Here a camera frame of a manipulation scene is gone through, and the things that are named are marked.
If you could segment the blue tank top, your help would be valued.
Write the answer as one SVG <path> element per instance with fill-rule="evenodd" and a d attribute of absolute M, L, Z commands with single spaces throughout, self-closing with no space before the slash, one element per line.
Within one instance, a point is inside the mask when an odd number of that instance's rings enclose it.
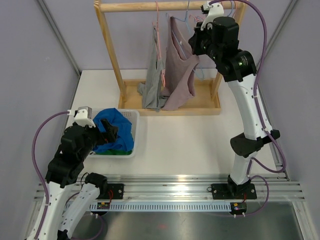
<path fill-rule="evenodd" d="M 107 119 L 111 125 L 118 127 L 117 140 L 113 143 L 96 146 L 93 151 L 98 153 L 107 150 L 132 151 L 134 147 L 134 140 L 131 133 L 132 123 L 116 108 L 106 108 L 101 110 L 93 118 L 93 122 L 101 132 L 105 131 L 101 124 L 101 119 Z"/>

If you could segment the green tank top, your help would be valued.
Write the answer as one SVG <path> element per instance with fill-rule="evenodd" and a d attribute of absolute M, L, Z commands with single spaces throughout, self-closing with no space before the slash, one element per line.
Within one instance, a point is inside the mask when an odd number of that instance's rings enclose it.
<path fill-rule="evenodd" d="M 102 152 L 95 151 L 94 153 L 96 155 L 102 155 L 102 156 L 128 156 L 132 153 L 132 150 L 124 151 L 124 150 L 108 149 Z"/>

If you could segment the mauve tank top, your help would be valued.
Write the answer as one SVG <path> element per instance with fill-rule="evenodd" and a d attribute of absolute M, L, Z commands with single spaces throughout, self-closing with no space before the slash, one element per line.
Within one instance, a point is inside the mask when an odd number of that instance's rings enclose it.
<path fill-rule="evenodd" d="M 176 19 L 168 19 L 168 38 L 165 59 L 165 87 L 162 95 L 165 111 L 175 111 L 196 95 L 195 70 L 200 62 L 188 41 L 180 32 Z"/>

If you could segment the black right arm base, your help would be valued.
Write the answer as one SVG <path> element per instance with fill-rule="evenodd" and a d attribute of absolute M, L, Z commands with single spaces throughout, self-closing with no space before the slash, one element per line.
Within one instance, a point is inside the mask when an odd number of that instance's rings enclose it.
<path fill-rule="evenodd" d="M 227 183 L 213 183 L 210 185 L 214 200 L 256 200 L 256 188 L 249 179 L 243 184 L 236 184 L 230 176 Z"/>

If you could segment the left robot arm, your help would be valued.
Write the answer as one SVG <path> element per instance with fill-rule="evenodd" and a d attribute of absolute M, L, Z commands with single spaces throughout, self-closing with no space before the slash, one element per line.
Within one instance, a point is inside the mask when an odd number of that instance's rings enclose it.
<path fill-rule="evenodd" d="M 90 152 L 107 140 L 95 125 L 74 123 L 61 137 L 60 145 L 49 162 L 42 179 L 44 198 L 35 221 L 30 240 L 70 240 L 79 221 L 96 199 L 111 201 L 114 192 L 107 177 L 90 173 L 69 208 L 65 208 L 69 195 L 84 168 Z"/>

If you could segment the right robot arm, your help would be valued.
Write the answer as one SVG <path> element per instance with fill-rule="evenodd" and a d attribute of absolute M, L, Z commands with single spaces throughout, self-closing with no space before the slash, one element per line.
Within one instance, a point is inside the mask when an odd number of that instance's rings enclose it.
<path fill-rule="evenodd" d="M 230 139 L 235 153 L 234 164 L 227 180 L 227 193 L 239 198 L 250 184 L 248 169 L 250 160 L 266 144 L 280 137 L 273 129 L 261 102 L 260 93 L 254 87 L 257 69 L 250 52 L 239 49 L 239 25 L 228 16 L 219 16 L 212 22 L 198 22 L 188 43 L 192 53 L 207 55 L 215 63 L 219 74 L 231 89 L 236 100 L 243 133 Z"/>

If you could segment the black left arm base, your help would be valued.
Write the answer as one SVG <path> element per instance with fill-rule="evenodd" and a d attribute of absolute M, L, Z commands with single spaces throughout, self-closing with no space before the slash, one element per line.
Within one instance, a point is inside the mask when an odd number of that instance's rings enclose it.
<path fill-rule="evenodd" d="M 98 200 L 122 200 L 124 196 L 123 183 L 108 183 L 106 176 L 98 173 L 88 173 L 80 180 L 81 190 L 85 188 L 98 189 Z"/>

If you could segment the grey tank top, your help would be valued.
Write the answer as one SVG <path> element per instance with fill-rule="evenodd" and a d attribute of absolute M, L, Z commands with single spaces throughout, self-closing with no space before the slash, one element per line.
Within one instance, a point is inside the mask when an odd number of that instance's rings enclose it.
<path fill-rule="evenodd" d="M 140 82 L 138 84 L 137 92 L 142 96 L 143 109 L 159 112 L 166 104 L 168 97 L 161 95 L 164 61 L 160 56 L 158 32 L 155 26 L 153 27 L 150 50 L 145 83 Z"/>

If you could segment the translucent white plastic basket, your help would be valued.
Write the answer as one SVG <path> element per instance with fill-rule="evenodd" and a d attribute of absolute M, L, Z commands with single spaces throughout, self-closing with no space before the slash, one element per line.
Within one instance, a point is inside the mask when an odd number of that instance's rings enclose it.
<path fill-rule="evenodd" d="M 102 110 L 103 109 L 94 108 L 92 110 L 92 120 Z M 136 139 L 137 139 L 137 135 L 139 134 L 139 131 L 137 130 L 137 128 L 139 128 L 139 124 L 140 124 L 140 114 L 139 114 L 139 112 L 137 110 L 134 110 L 134 109 L 117 109 L 117 110 L 125 118 L 127 118 L 132 124 L 131 134 L 132 134 L 132 137 L 133 137 L 133 140 L 134 140 L 134 147 L 133 147 L 132 153 L 130 155 L 122 155 L 122 156 L 120 156 L 120 155 L 97 155 L 93 151 L 93 149 L 95 148 L 94 147 L 92 149 L 92 151 L 90 152 L 90 154 L 89 154 L 90 156 L 92 156 L 92 157 L 116 158 L 116 159 L 127 159 L 127 158 L 131 158 L 131 157 L 133 157 L 135 155 L 136 148 L 137 148 Z"/>

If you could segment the aluminium frame post right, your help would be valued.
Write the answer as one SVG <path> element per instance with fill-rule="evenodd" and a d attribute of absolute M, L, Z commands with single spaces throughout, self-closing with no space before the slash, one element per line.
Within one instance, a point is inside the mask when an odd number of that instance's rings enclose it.
<path fill-rule="evenodd" d="M 294 12 L 299 0 L 290 0 L 285 11 L 283 12 L 275 30 L 273 31 L 267 47 L 266 47 L 266 54 L 268 55 L 271 49 L 273 48 L 274 44 L 276 43 L 281 31 L 284 29 L 286 23 L 288 22 L 289 18 L 291 17 L 292 13 Z"/>

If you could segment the aluminium frame post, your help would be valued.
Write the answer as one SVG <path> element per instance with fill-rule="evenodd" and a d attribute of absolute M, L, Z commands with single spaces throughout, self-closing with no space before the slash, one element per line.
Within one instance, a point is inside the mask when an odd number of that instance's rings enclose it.
<path fill-rule="evenodd" d="M 77 75 L 78 78 L 81 77 L 81 73 L 82 71 L 80 70 L 70 48 L 68 47 L 47 3 L 45 0 L 35 0 L 34 1 L 39 9 L 41 10 L 42 14 L 44 15 L 45 20 L 47 21 L 47 23 L 49 24 L 50 29 L 52 30 L 56 40 L 58 41 L 62 51 L 64 52 L 68 62 L 70 63 L 70 65 L 72 66 L 75 74 Z"/>
<path fill-rule="evenodd" d="M 294 12 L 299 0 L 290 0 L 285 11 L 283 12 L 275 30 L 273 31 L 267 47 L 266 47 L 266 54 L 268 55 L 271 49 L 273 48 L 274 44 L 276 43 L 281 31 L 284 29 L 286 23 L 288 22 L 289 18 L 291 17 L 292 13 Z"/>

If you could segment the aluminium frame post left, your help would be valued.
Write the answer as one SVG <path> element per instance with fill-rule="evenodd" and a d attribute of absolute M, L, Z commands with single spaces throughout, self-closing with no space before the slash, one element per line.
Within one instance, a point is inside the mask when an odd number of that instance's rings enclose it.
<path fill-rule="evenodd" d="M 68 47 L 47 3 L 45 0 L 35 0 L 34 1 L 39 9 L 41 10 L 42 14 L 44 15 L 45 20 L 47 21 L 47 23 L 49 24 L 50 29 L 52 30 L 56 40 L 58 41 L 62 51 L 64 52 L 68 62 L 70 63 L 70 65 L 72 66 L 75 74 L 77 75 L 78 78 L 81 77 L 81 73 L 82 71 L 80 70 L 70 48 Z"/>

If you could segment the aluminium mounting rail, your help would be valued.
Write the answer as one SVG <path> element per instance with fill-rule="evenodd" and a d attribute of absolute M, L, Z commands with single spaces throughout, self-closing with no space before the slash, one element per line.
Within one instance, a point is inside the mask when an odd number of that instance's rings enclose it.
<path fill-rule="evenodd" d="M 264 174 L 271 202 L 303 202 L 305 195 L 299 182 L 285 174 Z M 209 201 L 211 184 L 227 182 L 225 174 L 198 175 L 108 175 L 110 184 L 124 184 L 126 201 Z"/>

